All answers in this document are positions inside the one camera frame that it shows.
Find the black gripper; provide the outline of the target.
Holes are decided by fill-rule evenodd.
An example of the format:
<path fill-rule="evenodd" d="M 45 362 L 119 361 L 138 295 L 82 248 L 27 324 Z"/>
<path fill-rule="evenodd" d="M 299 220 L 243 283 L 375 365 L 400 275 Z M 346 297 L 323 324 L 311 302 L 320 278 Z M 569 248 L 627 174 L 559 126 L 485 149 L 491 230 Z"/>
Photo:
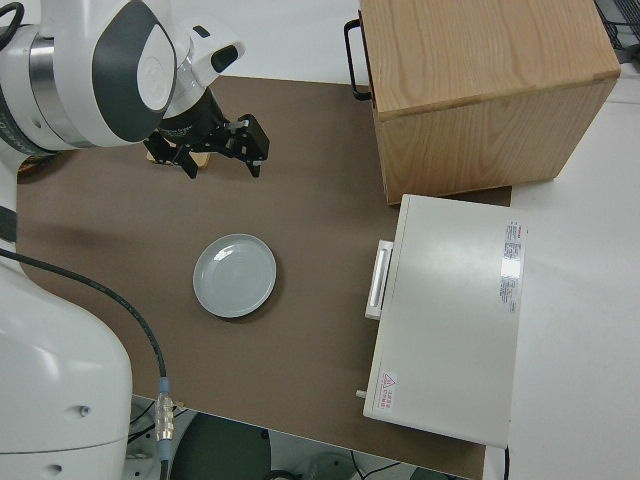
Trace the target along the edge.
<path fill-rule="evenodd" d="M 204 93 L 189 109 L 164 118 L 143 144 L 154 163 L 179 166 L 191 179 L 196 178 L 198 165 L 190 150 L 222 152 L 227 147 L 231 157 L 242 161 L 251 176 L 258 178 L 261 165 L 268 158 L 269 138 L 252 114 L 226 123 L 213 94 Z"/>

